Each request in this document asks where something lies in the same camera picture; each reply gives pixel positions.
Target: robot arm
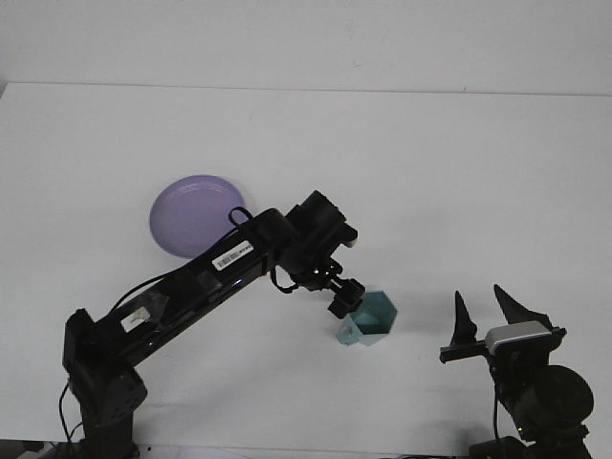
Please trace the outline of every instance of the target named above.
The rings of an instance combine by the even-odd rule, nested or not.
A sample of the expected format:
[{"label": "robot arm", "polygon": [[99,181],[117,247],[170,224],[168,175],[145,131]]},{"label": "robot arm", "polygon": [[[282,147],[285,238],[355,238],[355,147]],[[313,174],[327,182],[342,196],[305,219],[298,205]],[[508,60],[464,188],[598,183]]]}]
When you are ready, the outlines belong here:
[{"label": "robot arm", "polygon": [[94,322],[84,309],[66,323],[63,364],[81,406],[83,457],[126,459],[135,454],[132,416],[146,397],[134,367],[256,278],[284,269],[295,285],[335,293],[329,310],[353,312],[364,292],[355,279],[341,279],[331,258],[357,232],[315,191],[286,216],[271,208],[212,248]]},{"label": "robot arm", "polygon": [[582,421],[593,410],[593,393],[576,372],[550,365],[565,329],[548,316],[530,311],[499,286],[495,296],[508,325],[491,329],[476,340],[462,297],[455,295],[455,330],[450,346],[440,352],[442,363],[483,356],[489,363],[495,394],[513,418],[525,447],[506,437],[470,447],[470,459],[591,459],[583,443],[588,430]]}]

